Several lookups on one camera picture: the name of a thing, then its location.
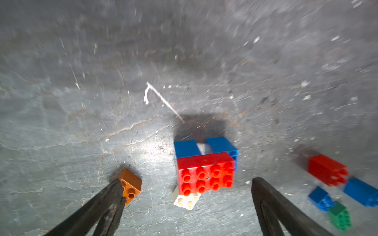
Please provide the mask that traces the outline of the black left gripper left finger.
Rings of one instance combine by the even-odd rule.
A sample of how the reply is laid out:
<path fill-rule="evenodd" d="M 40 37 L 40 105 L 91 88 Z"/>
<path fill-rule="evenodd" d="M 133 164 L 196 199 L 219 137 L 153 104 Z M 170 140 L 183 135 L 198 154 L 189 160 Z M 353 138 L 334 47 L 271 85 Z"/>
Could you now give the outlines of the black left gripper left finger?
<path fill-rule="evenodd" d="M 95 197 L 57 225 L 47 236 L 85 236 L 96 225 L 94 236 L 112 236 L 119 227 L 127 199 L 120 179 L 112 181 Z"/>

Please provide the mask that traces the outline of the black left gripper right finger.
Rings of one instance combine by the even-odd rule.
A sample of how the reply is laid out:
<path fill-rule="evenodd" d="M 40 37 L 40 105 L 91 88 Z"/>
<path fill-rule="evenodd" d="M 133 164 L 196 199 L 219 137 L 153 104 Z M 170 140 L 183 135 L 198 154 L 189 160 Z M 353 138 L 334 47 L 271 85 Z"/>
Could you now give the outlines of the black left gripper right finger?
<path fill-rule="evenodd" d="M 264 236 L 283 236 L 281 226 L 292 236 L 332 235 L 304 214 L 261 177 L 252 180 L 252 198 Z"/>

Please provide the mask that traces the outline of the red long lego brick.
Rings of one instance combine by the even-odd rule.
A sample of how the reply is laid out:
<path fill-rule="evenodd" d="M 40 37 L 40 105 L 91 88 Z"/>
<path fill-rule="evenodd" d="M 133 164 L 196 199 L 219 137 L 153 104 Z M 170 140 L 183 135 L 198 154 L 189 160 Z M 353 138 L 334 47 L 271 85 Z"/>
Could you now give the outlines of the red long lego brick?
<path fill-rule="evenodd" d="M 235 161 L 227 152 L 178 158 L 177 168 L 181 195 L 233 187 Z"/>

